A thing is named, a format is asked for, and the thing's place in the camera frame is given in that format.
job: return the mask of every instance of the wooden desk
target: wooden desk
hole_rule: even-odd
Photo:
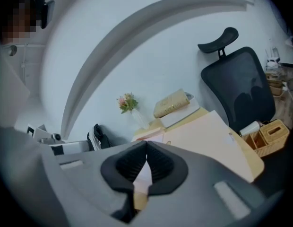
[[[201,107],[196,112],[191,114],[190,116],[186,117],[185,119],[172,125],[169,128],[165,128],[161,124],[160,120],[155,119],[154,121],[151,122],[149,129],[147,129],[147,130],[139,129],[135,132],[135,136],[147,133],[147,132],[154,130],[154,129],[157,129],[157,128],[162,128],[165,132],[168,132],[168,131],[171,131],[181,125],[189,123],[197,118],[200,118],[207,113],[208,113],[208,111]],[[231,128],[230,128],[230,131],[233,134],[236,141],[238,142],[238,144],[240,145],[240,147],[241,147],[241,149],[247,159],[247,162],[250,166],[251,173],[255,179],[257,176],[259,176],[263,172],[264,162],[257,155],[257,153],[235,131],[233,131]],[[138,192],[134,193],[134,205],[135,205],[136,209],[142,210],[146,204],[147,204],[147,196],[145,194],[138,193]]]

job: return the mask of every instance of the vase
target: vase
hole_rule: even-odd
[[[145,130],[147,130],[150,127],[146,118],[136,108],[130,111],[130,113],[133,116],[134,120],[139,124],[140,127],[144,128]]]

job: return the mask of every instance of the book cover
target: book cover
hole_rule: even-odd
[[[179,89],[156,103],[154,108],[154,117],[163,117],[185,105],[188,105],[189,103],[190,101],[186,93],[183,89]]]

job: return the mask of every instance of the black mesh chair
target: black mesh chair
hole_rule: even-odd
[[[204,53],[218,51],[219,60],[204,68],[201,77],[221,102],[235,132],[255,120],[270,121],[276,112],[265,73],[253,49],[243,47],[225,55],[224,48],[238,36],[238,31],[229,27],[217,40],[198,44]]]

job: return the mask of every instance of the chair backrest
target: chair backrest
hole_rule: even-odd
[[[201,77],[220,100],[234,131],[274,116],[274,98],[253,49],[243,47],[220,57],[202,70]]]

